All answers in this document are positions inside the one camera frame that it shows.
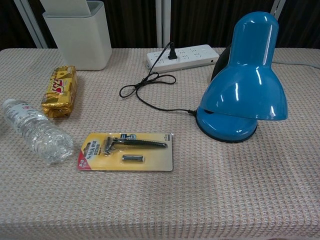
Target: plastic water bottle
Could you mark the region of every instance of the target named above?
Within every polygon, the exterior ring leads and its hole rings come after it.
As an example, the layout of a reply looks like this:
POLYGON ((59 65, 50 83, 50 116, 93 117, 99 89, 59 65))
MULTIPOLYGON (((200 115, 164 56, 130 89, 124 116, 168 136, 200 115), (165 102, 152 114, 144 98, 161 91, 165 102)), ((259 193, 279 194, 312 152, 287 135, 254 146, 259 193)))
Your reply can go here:
POLYGON ((27 102, 7 99, 2 109, 5 120, 47 163, 62 162, 73 154, 72 138, 27 102))

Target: beige tablecloth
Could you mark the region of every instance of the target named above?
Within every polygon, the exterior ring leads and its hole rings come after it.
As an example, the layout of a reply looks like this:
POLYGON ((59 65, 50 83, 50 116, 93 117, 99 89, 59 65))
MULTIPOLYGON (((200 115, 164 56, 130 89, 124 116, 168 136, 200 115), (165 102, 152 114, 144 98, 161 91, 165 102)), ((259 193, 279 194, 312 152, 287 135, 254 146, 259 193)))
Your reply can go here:
MULTIPOLYGON (((273 64, 289 118, 259 121, 252 138, 218 142, 187 113, 161 112, 119 89, 147 74, 146 53, 114 49, 102 71, 78 71, 74 111, 56 123, 80 146, 92 132, 171 132, 172 172, 78 172, 76 157, 48 166, 0 116, 0 237, 320 238, 320 70, 273 64)), ((279 48, 274 60, 320 65, 319 49, 279 48)), ((0 53, 0 102, 40 109, 56 49, 0 53)), ((196 109, 214 66, 175 71, 174 85, 140 95, 162 108, 196 109)))

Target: blue desk lamp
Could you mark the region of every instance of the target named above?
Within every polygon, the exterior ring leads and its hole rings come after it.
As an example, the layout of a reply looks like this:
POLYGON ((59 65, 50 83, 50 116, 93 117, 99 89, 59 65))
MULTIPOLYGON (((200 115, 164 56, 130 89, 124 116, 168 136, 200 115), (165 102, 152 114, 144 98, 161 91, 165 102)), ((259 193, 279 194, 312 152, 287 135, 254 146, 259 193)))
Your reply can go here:
POLYGON ((252 12, 234 27, 227 66, 212 80, 196 112, 208 136, 238 143, 256 131, 257 120, 288 117, 284 89, 271 69, 279 25, 266 12, 252 12))

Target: white power strip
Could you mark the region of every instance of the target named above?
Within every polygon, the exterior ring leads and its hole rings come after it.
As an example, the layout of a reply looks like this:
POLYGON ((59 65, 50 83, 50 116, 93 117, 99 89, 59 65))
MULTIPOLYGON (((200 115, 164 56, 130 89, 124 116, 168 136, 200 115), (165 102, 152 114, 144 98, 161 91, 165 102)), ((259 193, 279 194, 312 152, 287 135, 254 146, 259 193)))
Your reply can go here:
MULTIPOLYGON (((162 51, 147 53, 146 67, 150 69, 162 51)), ((167 49, 159 61, 154 65, 152 72, 164 73, 180 69, 195 68, 214 64, 219 55, 209 45, 199 45, 191 47, 176 48, 177 59, 168 58, 170 49, 167 49)))

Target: black cable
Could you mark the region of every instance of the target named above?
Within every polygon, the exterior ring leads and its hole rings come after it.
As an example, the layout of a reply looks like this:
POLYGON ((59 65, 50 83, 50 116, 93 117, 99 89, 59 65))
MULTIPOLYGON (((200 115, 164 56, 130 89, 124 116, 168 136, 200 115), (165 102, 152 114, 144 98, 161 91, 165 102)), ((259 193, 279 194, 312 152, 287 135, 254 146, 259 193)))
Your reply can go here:
POLYGON ((124 87, 122 87, 119 91, 119 95, 121 98, 127 98, 129 96, 131 96, 134 92, 135 92, 135 95, 136 97, 141 101, 143 102, 145 105, 148 105, 149 107, 153 108, 153 109, 156 109, 156 110, 160 110, 160 111, 164 111, 164 112, 173 112, 173 111, 184 111, 184 112, 188 112, 189 114, 193 115, 193 116, 196 116, 197 114, 197 111, 196 110, 190 110, 190 109, 180 109, 180 108, 177 108, 177 109, 164 109, 164 108, 160 108, 160 107, 157 107, 157 106, 154 106, 148 102, 146 102, 145 100, 143 100, 141 97, 139 97, 138 95, 138 90, 146 85, 150 85, 150 84, 169 84, 169 85, 172 85, 172 84, 175 84, 177 79, 175 76, 171 75, 171 74, 163 74, 163 75, 160 75, 158 72, 152 72, 152 69, 154 68, 154 66, 156 65, 156 63, 159 61, 159 59, 161 58, 161 56, 165 53, 166 49, 170 46, 170 45, 173 45, 173 42, 169 42, 165 47, 164 49, 162 50, 161 54, 158 56, 158 58, 155 60, 154 64, 152 65, 152 67, 150 68, 150 71, 148 73, 148 75, 142 79, 141 82, 137 83, 137 84, 131 84, 131 85, 126 85, 124 87), (172 82, 167 82, 167 81, 159 81, 158 79, 160 78, 163 78, 163 77, 170 77, 170 78, 173 78, 174 81, 172 82), (132 90, 132 92, 130 92, 129 94, 127 95, 123 95, 122 94, 122 91, 125 89, 125 88, 130 88, 130 87, 133 87, 134 89, 132 90))

